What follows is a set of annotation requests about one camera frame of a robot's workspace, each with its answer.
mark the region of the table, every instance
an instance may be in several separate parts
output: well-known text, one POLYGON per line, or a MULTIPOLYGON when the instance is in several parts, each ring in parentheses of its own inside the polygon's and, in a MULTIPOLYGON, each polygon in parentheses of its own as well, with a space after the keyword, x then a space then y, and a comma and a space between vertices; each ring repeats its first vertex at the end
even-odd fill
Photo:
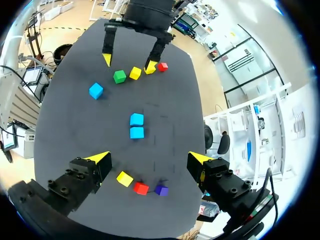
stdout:
POLYGON ((156 39, 119 28, 108 68, 102 56, 105 21, 95 22, 74 43, 47 89, 36 127, 35 178, 47 188, 74 158, 110 151, 112 171, 68 217, 118 236, 177 237, 194 226, 202 195, 187 171, 189 151, 205 154, 194 67, 187 53, 170 44, 162 55, 166 72, 115 84, 115 71, 128 76, 133 66, 144 66, 156 39), (98 100, 89 95, 95 82, 104 88, 98 100), (132 113, 144 114, 144 139, 130 139, 132 113), (138 195, 134 184, 117 182, 121 171, 151 190, 167 180, 169 195, 138 195))

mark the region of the bolt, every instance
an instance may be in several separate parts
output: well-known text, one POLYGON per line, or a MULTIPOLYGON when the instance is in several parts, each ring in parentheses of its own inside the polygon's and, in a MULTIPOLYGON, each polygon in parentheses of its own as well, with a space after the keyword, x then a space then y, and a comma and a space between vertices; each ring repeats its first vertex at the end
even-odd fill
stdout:
POLYGON ((80 172, 76 175, 76 178, 82 180, 85 178, 85 176, 83 175, 83 173, 80 172))
POLYGON ((231 189, 229 190, 229 193, 232 194, 232 195, 236 195, 237 192, 238 192, 238 190, 237 190, 236 188, 231 188, 231 189))
POLYGON ((65 170, 65 173, 66 173, 67 175, 71 175, 71 174, 72 174, 72 171, 71 171, 71 169, 66 169, 66 170, 65 170))
POLYGON ((229 169, 228 171, 226 171, 226 175, 231 176, 234 173, 234 171, 232 171, 231 169, 229 169))
POLYGON ((66 187, 62 187, 60 189, 60 192, 63 194, 63 195, 68 195, 69 194, 69 189, 66 188, 66 187))
POLYGON ((221 179, 221 177, 222 177, 221 173, 217 173, 217 174, 215 175, 215 179, 216 179, 216 180, 221 179))
POLYGON ((26 201, 26 198, 25 198, 24 196, 21 196, 21 197, 20 197, 20 203, 23 204, 25 201, 26 201))
POLYGON ((56 183, 53 180, 48 180, 48 185, 49 185, 49 187, 54 187, 56 185, 56 183))
POLYGON ((246 181, 243 182, 242 187, 243 187, 244 189, 246 189, 246 188, 248 188, 250 185, 251 185, 251 182, 250 182, 249 180, 246 180, 246 181))

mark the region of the floor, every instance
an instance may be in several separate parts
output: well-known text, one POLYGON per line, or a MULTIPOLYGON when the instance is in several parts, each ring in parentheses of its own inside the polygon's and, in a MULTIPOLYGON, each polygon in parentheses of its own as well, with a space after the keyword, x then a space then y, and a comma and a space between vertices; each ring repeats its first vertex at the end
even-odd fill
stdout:
MULTIPOLYGON (((69 11, 50 21, 41 21, 42 40, 39 41, 41 51, 44 54, 43 62, 46 64, 54 65, 51 52, 63 44, 73 44, 94 23, 94 21, 89 21, 93 2, 89 0, 73 1, 74 7, 69 11)), ((55 6, 61 3, 62 1, 55 2, 55 6)), ((41 6, 41 9, 46 12, 51 7, 51 4, 47 4, 41 6)), ((93 18, 109 18, 109 16, 110 13, 102 12, 102 6, 96 5, 94 7, 93 18)), ((213 114, 220 109, 226 109, 227 104, 218 73, 212 61, 207 57, 204 47, 175 29, 172 30, 172 33, 176 35, 172 44, 191 56, 199 86, 203 116, 213 114)), ((19 52, 30 55, 30 50, 23 40, 19 52)), ((12 157, 13 163, 9 163, 0 151, 0 183, 4 189, 8 189, 22 180, 29 182, 30 179, 35 179, 33 159, 23 159, 14 152, 12 157)))

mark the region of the black chair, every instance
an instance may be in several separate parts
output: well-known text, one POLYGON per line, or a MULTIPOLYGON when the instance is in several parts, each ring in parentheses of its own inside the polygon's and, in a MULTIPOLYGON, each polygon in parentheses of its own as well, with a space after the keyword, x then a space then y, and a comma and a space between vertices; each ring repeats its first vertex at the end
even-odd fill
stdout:
POLYGON ((217 153, 219 155, 226 154, 230 148, 230 137, 226 131, 222 133, 220 142, 214 142, 214 135, 208 125, 204 125, 204 142, 205 151, 211 148, 212 144, 219 144, 217 153))

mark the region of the cyan cube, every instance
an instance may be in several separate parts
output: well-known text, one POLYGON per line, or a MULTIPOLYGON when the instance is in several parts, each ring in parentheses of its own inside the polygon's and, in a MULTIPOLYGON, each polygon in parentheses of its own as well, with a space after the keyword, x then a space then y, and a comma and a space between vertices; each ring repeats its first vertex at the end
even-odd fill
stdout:
POLYGON ((130 126, 142 126, 144 124, 144 115, 134 113, 130 117, 130 126))
POLYGON ((132 127, 130 128, 130 138, 131 139, 143 139, 145 137, 143 127, 132 127))
POLYGON ((155 187, 155 193, 159 196, 167 196, 169 193, 169 188, 163 185, 158 185, 155 187))
POLYGON ((100 86, 97 82, 93 84, 89 89, 91 97, 93 97, 95 100, 97 100, 102 95, 103 91, 104 88, 100 86))

